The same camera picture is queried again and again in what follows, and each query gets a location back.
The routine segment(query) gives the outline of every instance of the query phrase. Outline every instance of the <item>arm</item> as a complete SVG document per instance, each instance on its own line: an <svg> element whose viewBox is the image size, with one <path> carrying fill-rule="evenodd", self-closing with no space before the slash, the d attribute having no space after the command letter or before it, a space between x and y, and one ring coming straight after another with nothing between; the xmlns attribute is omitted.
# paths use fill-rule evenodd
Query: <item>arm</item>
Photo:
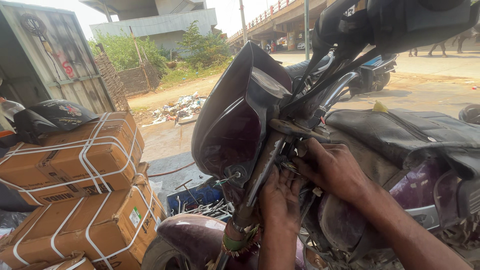
<svg viewBox="0 0 480 270"><path fill-rule="evenodd" d="M471 269L368 179L345 145L302 141L294 158L301 174L354 205L384 236L407 270Z"/></svg>
<svg viewBox="0 0 480 270"><path fill-rule="evenodd" d="M299 180L290 171L278 172L276 166L260 193L264 230L259 270L295 268L297 235L300 231Z"/></svg>

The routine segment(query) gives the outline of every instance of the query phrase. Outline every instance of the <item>front mudguard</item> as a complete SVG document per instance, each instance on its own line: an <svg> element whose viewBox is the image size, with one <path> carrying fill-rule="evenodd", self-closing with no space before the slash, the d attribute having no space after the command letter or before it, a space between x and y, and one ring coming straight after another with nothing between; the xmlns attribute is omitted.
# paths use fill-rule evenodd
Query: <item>front mudguard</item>
<svg viewBox="0 0 480 270"><path fill-rule="evenodd" d="M210 217L181 214L169 217L157 233L165 242L184 255L193 270L203 270L220 253L225 223ZM295 270L305 269L302 244L297 239ZM227 270L257 270L260 249L253 245L248 252L228 260Z"/></svg>

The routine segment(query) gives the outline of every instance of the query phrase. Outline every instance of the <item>black seat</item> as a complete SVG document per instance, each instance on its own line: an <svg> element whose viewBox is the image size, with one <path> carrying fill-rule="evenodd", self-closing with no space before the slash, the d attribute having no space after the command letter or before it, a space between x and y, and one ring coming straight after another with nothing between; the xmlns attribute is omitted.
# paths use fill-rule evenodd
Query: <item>black seat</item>
<svg viewBox="0 0 480 270"><path fill-rule="evenodd" d="M312 71L315 71L315 70L327 65L328 62L330 62L330 56L326 55L325 57L323 57L320 60L320 62L318 62L318 64L315 66L315 68ZM285 71L287 71L288 75L293 80L295 77L303 75L303 73L307 69L308 63L310 63L310 60L305 60L303 62L294 64L294 65L291 65L291 66L286 66L286 67L283 67L283 68L285 69Z"/></svg>

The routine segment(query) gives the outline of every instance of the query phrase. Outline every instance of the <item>white car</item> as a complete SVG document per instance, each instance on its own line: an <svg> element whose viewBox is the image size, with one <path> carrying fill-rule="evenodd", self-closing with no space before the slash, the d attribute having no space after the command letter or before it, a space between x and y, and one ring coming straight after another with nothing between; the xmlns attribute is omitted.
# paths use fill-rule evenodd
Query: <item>white car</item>
<svg viewBox="0 0 480 270"><path fill-rule="evenodd" d="M297 44L297 49L305 49L305 42L300 42Z"/></svg>

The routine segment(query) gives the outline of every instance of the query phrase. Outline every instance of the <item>bridge railing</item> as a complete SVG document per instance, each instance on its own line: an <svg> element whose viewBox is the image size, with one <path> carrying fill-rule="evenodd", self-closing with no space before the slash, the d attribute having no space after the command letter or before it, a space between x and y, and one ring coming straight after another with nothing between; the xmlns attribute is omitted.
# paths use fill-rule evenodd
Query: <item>bridge railing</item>
<svg viewBox="0 0 480 270"><path fill-rule="evenodd" d="M291 4L292 2L295 2L295 1L298 1L298 0L279 0L274 5L271 5L270 9L265 10L260 15L256 16L252 21L246 23L247 24L247 32L250 31L250 29L253 28L254 26L256 26L258 24L263 24L265 21L267 21L268 18L273 16L273 14L275 14L275 13L279 12L280 10L288 7L289 4ZM243 29L240 29L239 31L237 31L233 35L229 36L227 38L227 42L235 40L238 36L242 36L242 35L243 35Z"/></svg>

